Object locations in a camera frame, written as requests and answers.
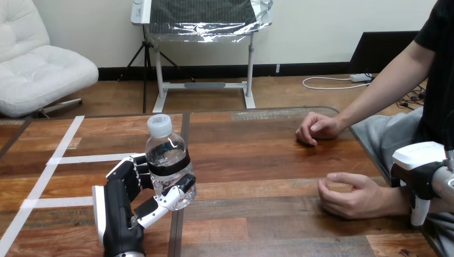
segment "white tape line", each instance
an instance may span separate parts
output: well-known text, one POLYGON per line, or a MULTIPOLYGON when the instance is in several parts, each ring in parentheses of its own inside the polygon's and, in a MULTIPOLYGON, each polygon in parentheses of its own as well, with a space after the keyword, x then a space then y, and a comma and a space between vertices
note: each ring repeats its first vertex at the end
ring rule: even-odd
POLYGON ((93 205, 93 197, 85 196, 70 198, 26 199, 21 208, 58 208, 91 205, 93 205))
POLYGON ((25 224, 25 221, 29 217, 32 210, 32 208, 19 209, 10 226, 0 240, 0 256, 5 256, 9 251, 11 245, 17 237, 17 234, 22 229, 22 226, 25 224))
POLYGON ((89 155, 89 156, 75 156, 75 157, 62 157, 51 158, 46 165, 50 164, 69 164, 69 163, 82 163, 82 162, 108 162, 120 161, 125 157, 129 157, 135 153, 127 154, 104 154, 104 155, 89 155))
MULTIPOLYGON (((71 126, 66 131, 66 134, 63 136, 60 144, 58 145, 57 149, 55 150, 52 158, 61 158, 63 154, 70 144, 72 138, 74 137, 77 129, 79 128, 80 124, 84 120, 83 116, 77 116, 71 126)), ((57 168, 56 164, 47 165, 44 171, 41 173, 40 178, 36 182, 35 186, 33 187, 32 191, 28 195, 28 200, 37 200, 40 198, 42 192, 44 191, 47 183, 49 182, 52 174, 54 174, 55 169, 57 168)), ((16 216, 14 217, 13 221, 11 222, 8 229, 3 234, 2 238, 0 239, 0 256, 5 256, 6 253, 9 251, 11 245, 13 244, 14 240, 16 239, 19 231, 24 226, 25 222, 27 221, 28 216, 33 210, 33 204, 36 204, 37 201, 31 201, 28 203, 28 208, 19 209, 16 216)))

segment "black tripod leg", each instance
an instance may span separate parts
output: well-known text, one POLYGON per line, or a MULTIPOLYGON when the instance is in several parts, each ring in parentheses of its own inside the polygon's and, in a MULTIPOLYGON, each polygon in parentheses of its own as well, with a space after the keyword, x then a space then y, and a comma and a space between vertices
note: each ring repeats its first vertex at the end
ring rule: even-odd
MULTIPOLYGON (((134 57, 132 57, 132 60, 129 62, 128 66, 126 67, 127 74, 129 74, 129 69, 131 68, 132 63, 137 58, 137 56, 140 54, 140 51, 142 51, 142 48, 144 47, 144 45, 145 45, 145 43, 142 42, 142 46, 139 48, 139 50, 137 50, 137 52, 135 53, 134 57)), ((123 80, 123 74, 121 74, 120 78, 118 79, 118 81, 121 81, 121 80, 123 80)))
POLYGON ((150 57, 150 46, 147 46, 147 62, 148 62, 148 68, 152 68, 152 59, 150 57))
POLYGON ((145 43, 142 42, 142 46, 139 48, 139 50, 135 53, 134 57, 132 57, 132 60, 129 62, 127 68, 129 69, 134 62, 134 60, 137 58, 137 56, 140 54, 140 51, 142 51, 142 48, 145 46, 145 43))
POLYGON ((143 113, 146 112, 146 107, 147 107, 147 72, 148 72, 148 59, 149 59, 150 54, 148 53, 148 48, 145 47, 145 58, 144 58, 144 64, 143 64, 143 113))
POLYGON ((166 59, 170 64, 172 64, 181 74, 183 74, 186 77, 189 77, 192 82, 195 82, 195 79, 188 75, 186 72, 180 70, 180 66, 178 66, 176 63, 174 63, 169 57, 167 57, 165 54, 163 54, 161 51, 159 52, 164 59, 166 59))

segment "wooden tabletop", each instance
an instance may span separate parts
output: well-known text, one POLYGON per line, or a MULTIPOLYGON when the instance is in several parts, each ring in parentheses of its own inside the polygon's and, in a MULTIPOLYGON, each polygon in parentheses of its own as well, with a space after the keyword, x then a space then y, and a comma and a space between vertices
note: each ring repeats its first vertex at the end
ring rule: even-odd
MULTIPOLYGON (((350 130, 305 147, 309 111, 172 114, 189 146, 197 197, 146 230, 147 256, 436 256, 409 217, 348 221, 320 208, 316 181, 354 172, 386 182, 350 130)), ((0 122, 0 256, 101 256, 91 186, 142 153, 149 116, 0 122)), ((341 184, 331 188, 348 191, 341 184)), ((136 207, 154 195, 145 190, 136 207)))

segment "white bottle cap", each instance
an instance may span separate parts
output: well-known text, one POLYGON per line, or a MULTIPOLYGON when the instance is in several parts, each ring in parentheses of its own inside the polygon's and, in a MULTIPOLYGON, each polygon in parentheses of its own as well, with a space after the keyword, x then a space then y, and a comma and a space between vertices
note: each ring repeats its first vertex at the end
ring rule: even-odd
POLYGON ((148 119, 147 125, 150 134, 154 138, 163 138, 172 133, 172 121, 169 115, 153 115, 148 119))

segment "plastic water bottle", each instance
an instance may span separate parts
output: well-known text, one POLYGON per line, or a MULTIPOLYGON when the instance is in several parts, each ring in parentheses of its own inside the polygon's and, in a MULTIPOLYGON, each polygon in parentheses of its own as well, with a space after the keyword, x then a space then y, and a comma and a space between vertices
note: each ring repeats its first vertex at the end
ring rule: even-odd
MULTIPOLYGON (((186 144, 172 131, 172 121, 165 114, 151 116, 148 121, 151 137, 147 141, 146 157, 153 187, 158 196, 186 174, 194 174, 186 144)), ((171 210, 186 207, 196 195, 195 185, 171 210)))

